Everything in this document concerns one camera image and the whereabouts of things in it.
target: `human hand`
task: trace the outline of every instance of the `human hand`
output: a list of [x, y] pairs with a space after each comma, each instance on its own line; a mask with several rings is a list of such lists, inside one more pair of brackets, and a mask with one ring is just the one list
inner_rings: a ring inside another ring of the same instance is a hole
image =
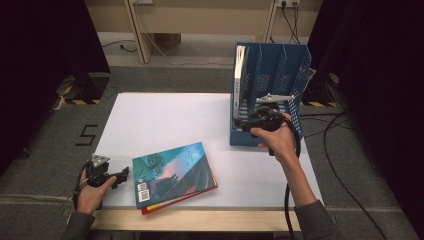
[[[86, 169], [84, 169], [81, 174], [80, 184], [86, 178]], [[77, 212], [93, 215], [94, 211], [100, 206], [100, 203], [102, 202], [103, 197], [106, 195], [107, 190], [115, 183], [115, 181], [116, 176], [113, 176], [100, 187], [95, 188], [88, 184], [83, 187], [80, 190], [80, 194], [78, 196]]]
[[[291, 120], [291, 116], [289, 114], [282, 114], [288, 120]], [[294, 147], [293, 134], [287, 126], [287, 123], [283, 122], [280, 128], [274, 132], [266, 131], [262, 128], [252, 128], [250, 133], [263, 138], [265, 143], [258, 144], [258, 147], [270, 147], [274, 150], [275, 158], [283, 164], [283, 166], [298, 159]]]

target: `blue book cover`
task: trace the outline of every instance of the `blue book cover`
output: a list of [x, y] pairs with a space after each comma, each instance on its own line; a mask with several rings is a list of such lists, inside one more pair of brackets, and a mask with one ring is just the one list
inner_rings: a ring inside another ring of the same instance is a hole
[[134, 158], [133, 172], [138, 209], [217, 187], [201, 142]]

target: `blue basket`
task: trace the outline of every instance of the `blue basket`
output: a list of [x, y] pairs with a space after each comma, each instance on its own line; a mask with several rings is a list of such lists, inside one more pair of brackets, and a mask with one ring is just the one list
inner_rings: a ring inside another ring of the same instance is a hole
[[[308, 81], [311, 54], [306, 45], [273, 43], [237, 43], [246, 46], [245, 66], [240, 80], [238, 118], [247, 120], [249, 112], [259, 104], [256, 99], [273, 95], [294, 95], [295, 99], [280, 102], [280, 110], [292, 116], [292, 122], [303, 138], [299, 105]], [[234, 79], [231, 94], [230, 145], [256, 146], [263, 142], [234, 125]]]

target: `gray floor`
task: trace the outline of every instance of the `gray floor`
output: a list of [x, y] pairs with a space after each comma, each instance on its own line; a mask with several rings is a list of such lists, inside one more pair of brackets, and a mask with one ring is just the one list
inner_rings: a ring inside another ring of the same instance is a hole
[[[131, 34], [100, 34], [102, 44], [132, 39]], [[119, 44], [105, 47], [112, 74], [98, 105], [65, 104], [51, 114], [29, 146], [30, 156], [16, 159], [0, 179], [0, 239], [58, 239], [72, 207], [63, 204], [71, 194], [82, 163], [95, 151], [112, 109], [116, 93], [144, 92], [228, 92], [232, 76], [234, 43], [249, 41], [241, 36], [183, 35], [182, 43], [154, 51], [151, 62], [141, 65], [136, 52], [125, 52]], [[301, 107], [305, 141], [325, 205], [347, 239], [381, 239], [371, 220], [342, 187], [343, 184], [364, 206], [388, 239], [418, 239], [399, 208], [385, 180], [373, 168], [354, 124], [343, 115], [326, 134], [322, 131], [334, 116], [309, 114], [340, 113], [342, 107]], [[81, 138], [83, 127], [96, 135], [90, 146]], [[114, 239], [133, 239], [131, 232], [113, 232]]]

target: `sleeve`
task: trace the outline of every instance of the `sleeve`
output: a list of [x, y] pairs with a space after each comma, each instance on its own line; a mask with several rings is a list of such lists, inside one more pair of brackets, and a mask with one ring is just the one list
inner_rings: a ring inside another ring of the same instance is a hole
[[300, 229], [307, 239], [344, 239], [321, 201], [295, 208]]
[[85, 213], [72, 213], [61, 240], [83, 240], [86, 238], [95, 217]]

